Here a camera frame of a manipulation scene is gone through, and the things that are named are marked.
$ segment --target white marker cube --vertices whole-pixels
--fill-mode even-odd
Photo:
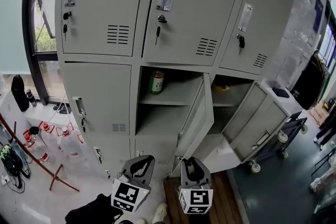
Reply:
[[[182,188],[178,195],[185,214],[205,214],[212,205],[212,189]]]
[[[111,195],[111,205],[123,211],[135,212],[149,194],[148,189],[134,186],[115,179]]]

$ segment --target shoe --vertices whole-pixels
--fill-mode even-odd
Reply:
[[[143,218],[140,218],[136,221],[135,224],[146,224],[146,223],[147,223],[146,220],[144,220]]]
[[[155,211],[155,215],[152,221],[152,224],[157,222],[163,222],[164,217],[167,215],[168,205],[163,202],[161,203]]]

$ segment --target ventilation slot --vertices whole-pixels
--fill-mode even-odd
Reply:
[[[212,39],[201,38],[198,43],[196,54],[212,56],[217,45],[217,41]]]
[[[125,25],[108,25],[107,43],[127,45],[130,27]]]
[[[124,123],[112,123],[112,130],[114,132],[126,132],[126,124],[124,124]]]
[[[254,62],[253,65],[255,67],[263,68],[266,60],[267,60],[267,56],[266,55],[258,54],[257,59],[255,60],[255,62]]]

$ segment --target power strip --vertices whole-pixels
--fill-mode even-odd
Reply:
[[[9,181],[9,176],[8,175],[5,175],[5,176],[1,175],[1,183],[2,183],[3,186],[6,185],[8,181]]]

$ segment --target wooden pole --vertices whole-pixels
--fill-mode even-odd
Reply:
[[[53,179],[60,181],[64,185],[68,186],[69,188],[72,188],[75,191],[79,191],[79,189],[72,187],[70,184],[66,183],[62,179],[60,179],[57,175],[54,175],[48,168],[46,168],[43,164],[41,164],[37,158],[34,157],[34,155],[24,146],[24,144],[21,143],[21,141],[16,137],[14,132],[12,131],[11,127],[7,124],[6,120],[0,113],[0,122],[3,124],[3,126],[8,130],[9,134],[11,135],[12,138],[14,138],[17,141],[17,144],[22,148],[22,150],[30,157],[33,159],[33,161],[41,167],[46,173],[48,173]]]

